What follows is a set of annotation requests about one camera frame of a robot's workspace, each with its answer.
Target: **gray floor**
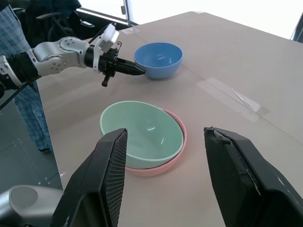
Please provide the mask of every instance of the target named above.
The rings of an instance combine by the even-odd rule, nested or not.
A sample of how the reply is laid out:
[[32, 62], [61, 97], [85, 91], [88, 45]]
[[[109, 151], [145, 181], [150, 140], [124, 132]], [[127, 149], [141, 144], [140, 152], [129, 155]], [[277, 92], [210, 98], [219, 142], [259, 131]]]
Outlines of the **gray floor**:
[[62, 188], [54, 156], [41, 154], [35, 147], [10, 102], [0, 111], [0, 193], [17, 184]]

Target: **table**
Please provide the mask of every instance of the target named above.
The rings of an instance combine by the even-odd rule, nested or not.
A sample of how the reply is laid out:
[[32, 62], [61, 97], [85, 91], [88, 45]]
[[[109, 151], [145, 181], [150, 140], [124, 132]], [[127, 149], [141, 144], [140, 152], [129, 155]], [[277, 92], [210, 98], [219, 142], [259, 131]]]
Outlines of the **table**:
[[195, 12], [124, 30], [119, 41], [121, 58], [132, 60], [138, 47], [164, 41], [180, 46], [184, 60], [165, 81], [117, 73], [105, 88], [102, 75], [78, 68], [39, 79], [63, 187], [100, 138], [102, 111], [117, 101], [138, 100], [179, 116], [188, 141], [168, 173], [126, 173], [120, 226], [224, 226], [204, 147], [203, 128], [209, 126], [251, 139], [303, 196], [301, 44]]

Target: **stacked bowls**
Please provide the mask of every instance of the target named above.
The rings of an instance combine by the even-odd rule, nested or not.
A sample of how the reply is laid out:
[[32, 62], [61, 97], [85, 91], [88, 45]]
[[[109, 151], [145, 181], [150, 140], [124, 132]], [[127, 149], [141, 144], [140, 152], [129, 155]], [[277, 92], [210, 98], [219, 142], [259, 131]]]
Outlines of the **stacked bowls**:
[[122, 101], [107, 107], [100, 118], [105, 135], [120, 128], [128, 131], [126, 170], [153, 176], [171, 168], [183, 152], [186, 130], [173, 113], [151, 104]]

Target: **person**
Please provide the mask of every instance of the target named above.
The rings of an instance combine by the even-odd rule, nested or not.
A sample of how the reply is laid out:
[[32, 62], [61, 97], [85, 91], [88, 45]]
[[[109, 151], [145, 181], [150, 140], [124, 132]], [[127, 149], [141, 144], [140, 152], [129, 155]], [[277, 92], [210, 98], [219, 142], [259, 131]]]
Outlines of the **person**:
[[[30, 49], [21, 23], [7, 0], [0, 0], [0, 55], [10, 56]], [[45, 114], [37, 83], [27, 86], [15, 98], [14, 103], [31, 140], [40, 152], [53, 151]]]

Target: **bright window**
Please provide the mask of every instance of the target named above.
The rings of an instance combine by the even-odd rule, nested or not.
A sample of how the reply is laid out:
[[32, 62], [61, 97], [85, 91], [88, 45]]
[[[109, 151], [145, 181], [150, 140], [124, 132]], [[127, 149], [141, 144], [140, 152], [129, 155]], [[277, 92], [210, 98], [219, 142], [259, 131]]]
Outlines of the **bright window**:
[[287, 39], [303, 12], [302, 0], [128, 0], [128, 5], [137, 24], [203, 11]]
[[124, 6], [123, 0], [79, 0], [79, 2], [85, 9], [126, 19], [126, 15], [121, 11], [121, 6]]

